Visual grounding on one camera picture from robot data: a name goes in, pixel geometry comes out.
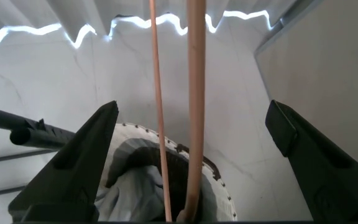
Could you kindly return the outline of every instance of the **thin wooden stick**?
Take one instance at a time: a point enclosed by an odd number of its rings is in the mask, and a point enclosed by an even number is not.
[[[150,0],[150,19],[152,22],[154,87],[155,87],[155,100],[157,102],[157,113],[158,113],[158,133],[160,138],[160,157],[161,157],[162,184],[163,184],[163,191],[164,191],[165,220],[167,222],[172,222],[171,200],[169,196],[167,154],[165,152],[164,119],[162,113],[162,95],[161,95],[161,81],[160,81],[160,63],[158,60],[157,25],[155,23],[154,0]]]
[[[187,0],[190,107],[190,161],[185,209],[180,221],[192,222],[200,194],[205,111],[205,0]]]

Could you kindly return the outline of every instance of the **wooden pole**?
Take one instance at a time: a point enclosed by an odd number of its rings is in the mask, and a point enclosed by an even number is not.
[[[155,23],[154,0],[150,0],[150,20],[152,22],[154,87],[155,87],[155,100],[157,102],[158,133],[160,138],[160,157],[161,157],[161,171],[162,171],[162,182],[163,182],[163,192],[164,192],[165,220],[167,222],[172,222],[171,200],[169,196],[167,154],[165,152],[164,120],[163,120],[163,112],[162,112],[162,95],[161,95],[161,81],[160,81],[160,63],[158,60],[157,25]]]
[[[200,194],[204,149],[206,0],[187,0],[190,107],[190,161],[185,209],[179,221],[192,222]]]

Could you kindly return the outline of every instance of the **cloth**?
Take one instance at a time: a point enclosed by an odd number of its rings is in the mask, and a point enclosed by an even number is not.
[[[163,214],[162,178],[155,166],[127,171],[110,188],[99,188],[99,222],[147,222]]]

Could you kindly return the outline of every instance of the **wooden rod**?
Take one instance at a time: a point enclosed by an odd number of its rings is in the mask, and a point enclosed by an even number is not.
[[[192,222],[200,194],[204,149],[206,0],[187,0],[190,161],[184,221]]]
[[[165,152],[164,118],[162,112],[160,63],[158,60],[157,25],[155,23],[154,0],[150,0],[150,19],[152,22],[154,87],[155,87],[155,100],[157,102],[158,133],[160,138],[160,157],[161,157],[162,184],[163,184],[163,192],[164,192],[165,220],[167,222],[172,222],[171,200],[169,196],[167,154]]]

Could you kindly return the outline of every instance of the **thick wooden stick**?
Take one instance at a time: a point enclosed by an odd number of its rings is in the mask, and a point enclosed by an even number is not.
[[[169,196],[167,154],[165,152],[164,119],[162,113],[162,95],[161,95],[161,81],[160,81],[160,63],[158,60],[157,25],[155,24],[154,0],[150,0],[150,19],[152,22],[154,87],[155,87],[155,100],[157,102],[157,113],[158,113],[158,133],[160,138],[160,157],[161,157],[161,171],[162,171],[162,182],[163,182],[163,191],[164,191],[165,220],[167,222],[172,222],[171,200]]]
[[[204,149],[206,0],[187,0],[190,161],[183,218],[192,222],[200,194]]]

